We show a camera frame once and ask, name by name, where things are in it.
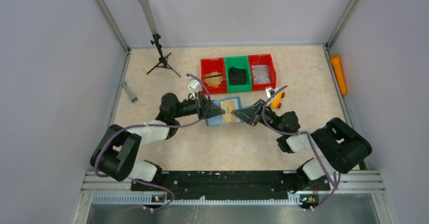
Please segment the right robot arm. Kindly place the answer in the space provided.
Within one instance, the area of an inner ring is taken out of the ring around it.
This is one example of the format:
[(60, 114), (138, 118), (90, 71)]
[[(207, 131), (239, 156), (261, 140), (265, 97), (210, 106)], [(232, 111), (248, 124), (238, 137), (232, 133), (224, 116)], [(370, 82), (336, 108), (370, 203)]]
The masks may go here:
[(315, 181), (327, 174), (347, 174), (372, 153), (371, 144), (338, 117), (332, 118), (311, 133), (300, 130), (294, 111), (277, 115), (265, 101), (238, 110), (232, 115), (250, 126), (258, 123), (280, 133), (277, 144), (282, 152), (297, 153), (303, 150), (321, 152), (296, 170), (296, 179), (301, 183)]

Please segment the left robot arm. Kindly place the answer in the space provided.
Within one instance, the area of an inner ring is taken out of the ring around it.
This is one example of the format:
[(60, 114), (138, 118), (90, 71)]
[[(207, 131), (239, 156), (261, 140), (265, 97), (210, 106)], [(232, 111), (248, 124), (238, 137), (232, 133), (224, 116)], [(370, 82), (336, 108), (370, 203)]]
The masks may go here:
[(181, 127), (179, 117), (197, 115), (200, 120), (223, 115), (225, 110), (214, 105), (203, 92), (194, 99), (179, 101), (173, 93), (162, 96), (157, 117), (147, 124), (121, 127), (113, 124), (93, 152), (90, 165), (95, 174), (118, 182), (138, 179), (152, 182), (161, 167), (149, 161), (137, 160), (143, 145), (172, 138)]

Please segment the gold card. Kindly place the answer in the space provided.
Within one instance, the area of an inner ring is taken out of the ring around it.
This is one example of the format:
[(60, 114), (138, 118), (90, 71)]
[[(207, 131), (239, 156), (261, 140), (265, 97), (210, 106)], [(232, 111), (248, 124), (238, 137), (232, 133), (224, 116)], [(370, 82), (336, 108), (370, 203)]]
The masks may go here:
[(220, 108), (224, 110), (224, 114), (222, 115), (223, 123), (237, 123), (238, 118), (232, 114), (232, 111), (236, 109), (236, 100), (235, 99), (227, 99), (220, 102)]

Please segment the blue card holder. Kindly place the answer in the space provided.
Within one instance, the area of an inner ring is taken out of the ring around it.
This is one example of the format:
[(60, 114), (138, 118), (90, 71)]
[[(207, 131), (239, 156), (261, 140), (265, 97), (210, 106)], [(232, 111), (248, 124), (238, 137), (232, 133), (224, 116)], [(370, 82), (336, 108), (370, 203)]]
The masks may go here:
[(206, 126), (217, 126), (222, 124), (236, 124), (244, 122), (242, 119), (238, 118), (237, 116), (234, 116), (231, 113), (233, 110), (243, 108), (240, 97), (230, 97), (213, 100), (211, 103), (214, 106), (220, 108), (223, 112), (219, 115), (206, 119)]

